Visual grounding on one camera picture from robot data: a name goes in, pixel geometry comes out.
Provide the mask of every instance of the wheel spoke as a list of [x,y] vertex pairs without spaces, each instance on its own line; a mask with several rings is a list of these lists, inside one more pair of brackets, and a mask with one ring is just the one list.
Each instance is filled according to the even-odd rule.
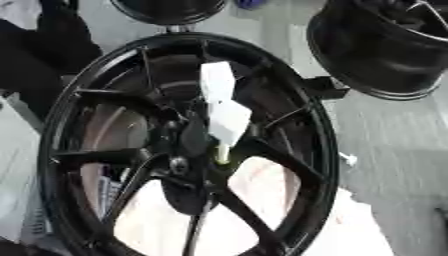
[[266,223],[252,211],[227,185],[220,185],[216,198],[218,202],[246,222],[258,235],[260,248],[266,255],[283,255],[287,246]]
[[149,154],[146,149],[129,148],[108,151],[67,151],[53,155],[52,160],[63,168],[76,169],[88,163],[130,165],[141,155]]
[[210,197],[204,198],[204,206],[200,214],[192,216],[190,219],[190,224],[187,231],[187,240],[185,242],[184,250],[182,256],[193,256],[196,244],[198,242],[199,234],[201,233],[202,227],[204,225],[205,218],[210,212],[213,206],[213,201]]
[[294,111],[291,111],[285,115],[282,115],[279,118],[276,118],[270,122],[268,122],[265,126],[264,129],[266,129],[267,132],[272,132],[273,130],[275,130],[275,128],[284,125],[285,123],[291,122],[294,119],[296,119],[298,116],[309,113],[311,110],[311,103],[306,104],[305,106],[298,108]]
[[126,107],[147,118],[156,117],[161,120],[177,120],[178,113],[171,108],[161,108],[140,95],[125,93],[116,90],[90,90],[80,89],[76,94],[80,101],[87,104],[109,103],[116,106]]
[[261,139],[247,139],[234,148],[235,154],[252,157],[259,156],[291,170],[307,185],[319,185],[325,178],[302,159],[278,150]]
[[168,159],[164,154],[155,155],[141,164],[135,172],[132,173],[132,177],[129,182],[125,183],[124,188],[121,189],[117,198],[114,200],[110,208],[104,215],[102,222],[107,228],[112,229],[118,216],[120,216],[124,207],[135,196],[135,194],[150,180],[157,179],[159,176],[152,176],[152,170],[161,165],[167,164]]
[[157,92],[162,97],[165,97],[164,92],[154,82],[152,70],[151,70],[151,63],[149,61],[148,54],[146,51],[147,51],[147,49],[145,49],[145,48],[139,49],[140,55],[142,56],[143,63],[144,63],[144,70],[145,70],[146,83],[147,83],[148,89],[151,91]]

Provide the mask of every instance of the wheel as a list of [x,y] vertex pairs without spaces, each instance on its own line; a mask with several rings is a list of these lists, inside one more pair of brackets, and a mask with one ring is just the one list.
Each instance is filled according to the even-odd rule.
[[[199,90],[201,63],[215,61],[231,64],[237,78],[234,98],[253,111],[228,165],[214,161],[216,141],[206,136],[207,110]],[[339,172],[331,123],[303,84],[264,50],[211,34],[159,35],[100,58],[65,90],[42,135],[40,188],[54,229],[74,255],[142,255],[117,239],[113,229],[137,191],[157,180],[172,207],[191,218],[182,255],[195,255],[203,220],[218,206],[258,236],[258,244],[240,255],[301,254],[329,215]],[[85,138],[95,113],[112,106],[111,116],[117,111],[140,116],[144,138],[130,148],[89,148]],[[228,186],[240,165],[255,156],[280,164],[301,182],[275,229]],[[107,173],[121,177],[122,170],[128,171],[104,214],[85,192],[89,180],[82,167],[91,163],[102,163]]]

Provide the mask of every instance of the metal bolt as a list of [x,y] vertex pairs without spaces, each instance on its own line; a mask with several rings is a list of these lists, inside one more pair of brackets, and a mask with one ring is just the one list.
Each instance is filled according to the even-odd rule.
[[170,169],[174,174],[183,175],[188,172],[188,160],[185,157],[176,156],[170,160]]
[[339,152],[339,157],[344,160],[344,162],[350,167],[354,167],[358,163],[358,157],[352,154],[346,155],[342,152]]

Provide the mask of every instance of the white cloth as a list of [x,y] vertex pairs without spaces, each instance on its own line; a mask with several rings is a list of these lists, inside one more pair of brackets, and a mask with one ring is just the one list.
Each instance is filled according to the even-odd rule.
[[[294,193],[294,189],[286,188],[293,187],[297,192],[300,186],[291,176],[282,166],[253,157],[239,168],[229,186],[270,228],[275,229],[289,210],[291,196],[286,194]],[[160,183],[150,182],[119,217],[115,235],[148,256],[182,255],[188,222],[188,216],[168,205]],[[195,255],[237,255],[257,243],[258,237],[244,221],[218,205],[206,218]]]
[[322,232],[304,256],[393,256],[372,215],[371,206],[355,202],[351,192],[339,189]]
[[[230,187],[270,228],[276,228],[289,210],[285,184],[290,177],[281,166],[252,158],[230,180]],[[300,187],[294,181],[295,188]],[[129,203],[115,226],[115,235],[128,246],[148,255],[182,255],[189,217],[166,202],[160,183],[147,184]],[[200,235],[198,256],[231,256],[258,242],[255,233],[223,206],[209,213]],[[351,199],[339,189],[334,208],[322,232],[305,256],[393,256],[375,222],[371,207]]]

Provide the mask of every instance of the wheel lip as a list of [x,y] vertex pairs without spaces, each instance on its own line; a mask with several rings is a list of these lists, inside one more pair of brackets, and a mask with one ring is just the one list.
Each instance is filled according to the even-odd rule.
[[[306,92],[299,86],[292,86],[296,84],[303,84],[304,80],[298,74],[296,74],[287,64],[285,64],[280,59],[276,58],[272,54],[264,51],[263,49],[254,46],[250,43],[240,41],[238,39],[225,37],[221,35],[214,35],[208,33],[178,33],[178,34],[170,34],[170,35],[158,35],[154,37],[148,37],[144,39],[137,40],[135,42],[131,42],[110,54],[103,56],[88,67],[86,67],[78,76],[76,76],[71,84],[64,90],[59,99],[57,100],[55,106],[49,114],[49,117],[45,123],[45,128],[42,133],[42,139],[39,148],[39,156],[38,156],[38,174],[39,174],[39,186],[41,197],[44,202],[45,210],[52,220],[52,224],[55,228],[55,231],[61,235],[62,240],[70,249],[70,251],[74,255],[85,255],[85,248],[83,245],[84,240],[77,235],[77,229],[74,226],[74,223],[71,223],[65,216],[64,212],[59,207],[58,201],[64,200],[64,198],[59,195],[57,192],[58,184],[56,183],[55,176],[52,177],[49,173],[49,163],[50,163],[50,149],[53,148],[52,143],[54,138],[56,139],[60,136],[58,134],[59,129],[59,121],[64,117],[64,113],[69,110],[70,104],[69,101],[72,98],[72,93],[77,89],[79,85],[85,84],[85,81],[91,82],[92,78],[95,78],[96,74],[101,72],[102,68],[107,66],[113,62],[113,60],[127,54],[138,47],[144,45],[164,45],[165,43],[173,42],[179,39],[203,39],[203,40],[212,40],[214,42],[224,41],[230,45],[238,45],[239,47],[249,48],[251,52],[257,53],[260,56],[268,57],[270,60],[275,63],[274,68],[279,73],[284,74],[285,78],[285,89],[294,91],[302,100],[314,100],[316,101],[315,110],[312,111],[313,119],[316,121],[316,129],[319,132],[319,139],[322,147],[322,155],[323,159],[327,158],[326,161],[323,161],[324,165],[322,166],[322,170],[327,172],[329,182],[322,186],[326,188],[322,188],[322,191],[326,191],[326,193],[321,196],[319,202],[316,202],[317,205],[313,209],[313,213],[318,215],[316,216],[307,216],[310,218],[310,221],[318,221],[315,225],[309,227],[309,230],[304,230],[303,239],[297,242],[297,246],[295,250],[297,253],[301,253],[304,251],[314,240],[317,234],[321,231],[326,219],[329,216],[330,210],[333,206],[338,181],[339,181],[339,164],[338,164],[338,150],[336,143],[336,136],[334,134],[334,130],[331,126],[330,119],[324,110],[323,106],[316,99],[310,98]],[[109,248],[114,248],[119,250],[120,246],[125,246],[125,248],[132,250],[132,248],[127,247],[119,243],[111,243],[108,244]],[[103,255],[102,252],[96,251],[94,255]],[[108,251],[108,253],[114,253],[112,255],[119,255],[117,252]]]
[[183,19],[175,20],[175,19],[158,19],[155,17],[150,17],[148,15],[145,15],[143,13],[140,13],[138,11],[132,10],[131,8],[124,5],[120,0],[111,0],[112,4],[123,14],[126,16],[129,16],[135,20],[138,20],[140,22],[144,23],[150,23],[160,26],[176,26],[176,25],[189,25],[198,23],[200,21],[206,20],[213,15],[219,13],[224,9],[224,7],[227,4],[226,0],[219,1],[215,8],[211,9],[210,11],[204,11],[202,13],[197,13],[195,15],[186,16]]

